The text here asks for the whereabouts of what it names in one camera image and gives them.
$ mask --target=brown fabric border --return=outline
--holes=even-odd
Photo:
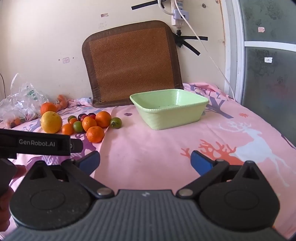
[[[170,52],[170,59],[171,59],[171,66],[173,72],[173,82],[174,86],[177,89],[183,89],[182,79],[181,79],[181,72],[180,72],[180,65],[178,60],[178,53],[176,49],[175,40],[173,37],[173,33],[171,28],[164,22],[153,20],[153,21],[146,21],[140,23],[133,23],[129,25],[124,25],[116,28],[111,28],[108,30],[104,30],[89,36],[82,45],[82,55],[85,61],[89,82],[91,85],[91,90],[93,94],[93,106],[94,107],[111,107],[111,106],[122,106],[122,105],[129,105],[133,104],[129,98],[116,100],[116,101],[108,101],[108,102],[101,102],[101,94],[100,88],[96,79],[96,73],[94,64],[92,61],[91,51],[89,42],[105,37],[109,37],[112,35],[117,35],[125,32],[131,32],[136,30],[142,29],[150,29],[150,28],[165,28],[168,45],[169,45],[169,52]]]

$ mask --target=black tape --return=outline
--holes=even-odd
[[[154,5],[154,4],[158,4],[158,2],[156,0],[154,0],[154,1],[150,1],[150,2],[141,3],[141,4],[138,4],[138,5],[132,6],[131,9],[135,10],[135,9],[138,9],[138,8],[147,7],[147,6]]]
[[[198,37],[200,38],[200,40],[204,40],[204,41],[208,40],[208,37],[204,37],[204,36],[198,36]],[[198,50],[196,50],[192,45],[190,45],[185,41],[185,39],[197,39],[196,36],[181,36],[181,31],[177,30],[177,34],[174,34],[174,39],[175,39],[176,45],[179,48],[181,48],[182,45],[184,45],[185,47],[189,48],[193,53],[195,53],[197,56],[200,55],[200,52]]]

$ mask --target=lemon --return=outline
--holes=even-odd
[[[57,113],[53,111],[47,111],[42,115],[40,123],[42,129],[46,133],[54,134],[61,129],[63,120]]]

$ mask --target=square ceramic bowl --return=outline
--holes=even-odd
[[[209,103],[206,97],[181,89],[137,93],[130,100],[153,130],[196,122]]]

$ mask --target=wall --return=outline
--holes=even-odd
[[[91,96],[82,43],[95,32],[125,24],[161,20],[170,25],[170,16],[161,12],[157,5],[131,10],[131,6],[145,1],[0,0],[0,72],[7,94],[12,78],[20,73],[23,80],[30,81],[51,98],[58,94],[69,98]],[[164,5],[170,10],[169,0]],[[197,34],[209,37],[204,44],[224,72],[225,42],[220,3],[185,0],[184,6]],[[185,26],[182,35],[193,33]],[[178,50],[183,82],[205,81],[224,89],[223,77],[198,40],[188,42],[201,55],[196,56],[185,47]],[[64,64],[62,59],[66,57],[70,62]]]

